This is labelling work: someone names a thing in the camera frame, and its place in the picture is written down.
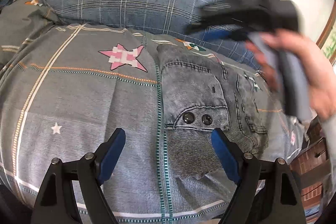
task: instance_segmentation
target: person's arm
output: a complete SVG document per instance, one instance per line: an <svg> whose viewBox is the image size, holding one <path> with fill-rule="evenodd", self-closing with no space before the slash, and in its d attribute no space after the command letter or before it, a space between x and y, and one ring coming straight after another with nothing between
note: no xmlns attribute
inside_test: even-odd
<svg viewBox="0 0 336 224"><path fill-rule="evenodd" d="M329 60L310 39L286 30L278 30L275 35L262 33L261 36L270 47L293 52L302 62L309 82L310 105L319 116L327 140L334 194L336 191L336 74ZM254 52L270 88L276 90L274 70L267 65L264 55L250 42L246 47Z"/></svg>

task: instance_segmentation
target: white star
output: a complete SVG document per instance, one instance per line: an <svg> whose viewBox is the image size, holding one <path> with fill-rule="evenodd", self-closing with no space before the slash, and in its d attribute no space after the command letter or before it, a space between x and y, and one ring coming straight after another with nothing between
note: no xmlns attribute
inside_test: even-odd
<svg viewBox="0 0 336 224"><path fill-rule="evenodd" d="M59 131L61 129L62 126L59 126L57 123L55 123L55 126L53 126L51 129L53 130L53 134L61 134L61 132Z"/></svg>

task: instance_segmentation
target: button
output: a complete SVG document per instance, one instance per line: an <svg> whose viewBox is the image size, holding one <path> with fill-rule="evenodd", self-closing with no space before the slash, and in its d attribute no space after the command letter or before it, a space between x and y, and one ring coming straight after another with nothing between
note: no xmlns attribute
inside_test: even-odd
<svg viewBox="0 0 336 224"><path fill-rule="evenodd" d="M208 114L204 114L202 116L202 122L206 125L206 126L209 126L212 124L212 118L210 115Z"/></svg>
<svg viewBox="0 0 336 224"><path fill-rule="evenodd" d="M183 121L185 123L193 123L195 120L195 116L194 114L192 114L191 112L185 112L183 113Z"/></svg>

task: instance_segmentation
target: human hand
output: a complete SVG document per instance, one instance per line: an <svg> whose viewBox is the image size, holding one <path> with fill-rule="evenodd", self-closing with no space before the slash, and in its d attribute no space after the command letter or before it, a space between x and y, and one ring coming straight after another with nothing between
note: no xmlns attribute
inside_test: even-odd
<svg viewBox="0 0 336 224"><path fill-rule="evenodd" d="M310 106L321 120L327 120L336 113L336 75L320 48L310 39L287 30L277 30L275 35L261 33L265 44L274 49L293 52L301 60L309 82ZM273 90L277 89L275 71L267 63L264 54L251 42L246 48L262 66L265 80Z"/></svg>

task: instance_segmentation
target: silver bolt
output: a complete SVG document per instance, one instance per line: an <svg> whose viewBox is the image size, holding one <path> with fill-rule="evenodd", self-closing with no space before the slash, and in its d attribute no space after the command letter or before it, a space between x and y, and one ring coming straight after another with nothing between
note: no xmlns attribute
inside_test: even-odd
<svg viewBox="0 0 336 224"><path fill-rule="evenodd" d="M286 161L283 158L278 158L278 163L280 164L285 164Z"/></svg>
<svg viewBox="0 0 336 224"><path fill-rule="evenodd" d="M51 163L52 163L53 165L58 165L58 164L59 164L59 158L53 158L53 159L51 160Z"/></svg>
<svg viewBox="0 0 336 224"><path fill-rule="evenodd" d="M250 159L253 158L253 155L250 152L246 152L246 153L244 153L244 158L250 160Z"/></svg>
<svg viewBox="0 0 336 224"><path fill-rule="evenodd" d="M90 159L92 159L93 157L94 157L95 155L93 154L93 153L86 153L85 154L85 156L84 156L84 158L86 159L86 160L90 160Z"/></svg>

